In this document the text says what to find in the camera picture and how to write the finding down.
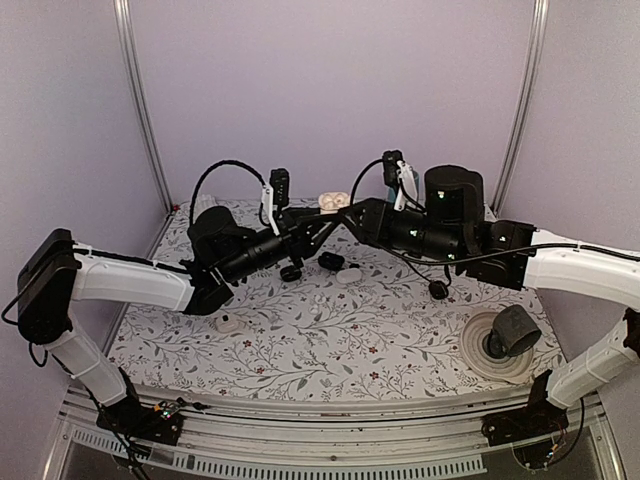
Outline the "cream earbud charging case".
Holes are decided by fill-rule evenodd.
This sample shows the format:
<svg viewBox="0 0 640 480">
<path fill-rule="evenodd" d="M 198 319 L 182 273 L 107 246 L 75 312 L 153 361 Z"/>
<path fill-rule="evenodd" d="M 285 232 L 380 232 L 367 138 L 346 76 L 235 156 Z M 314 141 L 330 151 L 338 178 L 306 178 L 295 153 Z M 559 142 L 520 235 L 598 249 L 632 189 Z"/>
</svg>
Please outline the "cream earbud charging case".
<svg viewBox="0 0 640 480">
<path fill-rule="evenodd" d="M 323 215 L 335 214 L 350 205 L 350 196 L 346 192 L 325 192 L 318 197 L 318 206 Z"/>
</svg>

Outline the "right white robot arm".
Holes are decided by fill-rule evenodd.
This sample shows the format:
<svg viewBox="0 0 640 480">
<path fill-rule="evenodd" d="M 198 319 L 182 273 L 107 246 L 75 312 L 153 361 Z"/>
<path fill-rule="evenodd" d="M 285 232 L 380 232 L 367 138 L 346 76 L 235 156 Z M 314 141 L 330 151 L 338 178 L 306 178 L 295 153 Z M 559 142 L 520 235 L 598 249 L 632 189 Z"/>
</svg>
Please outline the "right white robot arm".
<svg viewBox="0 0 640 480">
<path fill-rule="evenodd" d="M 531 224 L 485 218 L 482 176 L 444 165 L 424 174 L 420 212 L 369 198 L 339 211 L 363 244 L 429 266 L 519 290 L 552 289 L 625 306 L 622 320 L 574 360 L 535 382 L 517 427 L 537 436 L 566 409 L 639 361 L 639 256 L 558 236 Z"/>
</svg>

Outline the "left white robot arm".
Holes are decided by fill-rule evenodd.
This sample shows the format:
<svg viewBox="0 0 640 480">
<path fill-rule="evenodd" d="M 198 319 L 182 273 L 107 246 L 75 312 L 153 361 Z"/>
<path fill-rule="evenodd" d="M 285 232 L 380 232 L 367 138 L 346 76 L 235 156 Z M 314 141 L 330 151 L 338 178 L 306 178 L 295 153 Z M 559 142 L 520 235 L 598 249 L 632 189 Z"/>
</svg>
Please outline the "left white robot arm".
<svg viewBox="0 0 640 480">
<path fill-rule="evenodd" d="M 11 323 L 22 338 L 56 358 L 126 433 L 138 434 L 148 426 L 148 412 L 126 374 L 75 325 L 72 302 L 115 301 L 207 316 L 251 274 L 283 259 L 300 266 L 314 256 L 338 220 L 318 208 L 292 207 L 256 231 L 240 226 L 228 208 L 212 206 L 189 224 L 193 257 L 178 265 L 96 250 L 59 228 L 23 267 L 16 295 L 2 312 L 16 311 Z"/>
</svg>

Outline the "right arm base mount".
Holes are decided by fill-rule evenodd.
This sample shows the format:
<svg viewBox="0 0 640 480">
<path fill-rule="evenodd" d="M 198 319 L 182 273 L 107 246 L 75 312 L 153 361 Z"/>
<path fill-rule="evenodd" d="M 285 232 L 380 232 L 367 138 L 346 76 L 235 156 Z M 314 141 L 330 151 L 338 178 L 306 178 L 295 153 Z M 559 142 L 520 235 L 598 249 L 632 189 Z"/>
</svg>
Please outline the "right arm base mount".
<svg viewBox="0 0 640 480">
<path fill-rule="evenodd" d="M 569 425 L 567 408 L 559 408 L 548 400 L 547 383 L 552 374 L 547 370 L 531 387 L 524 406 L 485 415 L 481 433 L 490 446 L 531 439 L 565 429 Z"/>
</svg>

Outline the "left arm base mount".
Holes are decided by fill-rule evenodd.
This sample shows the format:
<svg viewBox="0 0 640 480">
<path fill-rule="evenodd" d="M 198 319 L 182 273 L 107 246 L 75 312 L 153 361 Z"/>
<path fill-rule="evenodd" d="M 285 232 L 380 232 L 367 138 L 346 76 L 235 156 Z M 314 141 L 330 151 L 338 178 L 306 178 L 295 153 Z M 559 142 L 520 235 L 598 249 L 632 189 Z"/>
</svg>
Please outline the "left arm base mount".
<svg viewBox="0 0 640 480">
<path fill-rule="evenodd" d="M 184 417 L 180 413 L 165 415 L 163 409 L 144 406 L 122 368 L 125 397 L 112 406 L 99 405 L 96 425 L 125 437 L 176 446 L 182 433 Z"/>
</svg>

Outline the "white oval earbud case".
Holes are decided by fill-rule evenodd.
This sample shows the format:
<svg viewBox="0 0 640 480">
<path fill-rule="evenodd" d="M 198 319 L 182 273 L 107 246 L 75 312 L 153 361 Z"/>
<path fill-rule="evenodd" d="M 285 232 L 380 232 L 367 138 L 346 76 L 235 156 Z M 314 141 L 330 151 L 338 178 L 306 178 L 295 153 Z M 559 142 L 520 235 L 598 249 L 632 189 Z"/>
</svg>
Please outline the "white oval earbud case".
<svg viewBox="0 0 640 480">
<path fill-rule="evenodd" d="M 336 281 L 340 284 L 347 285 L 360 281 L 362 276 L 362 271 L 359 268 L 348 268 L 336 274 Z"/>
</svg>

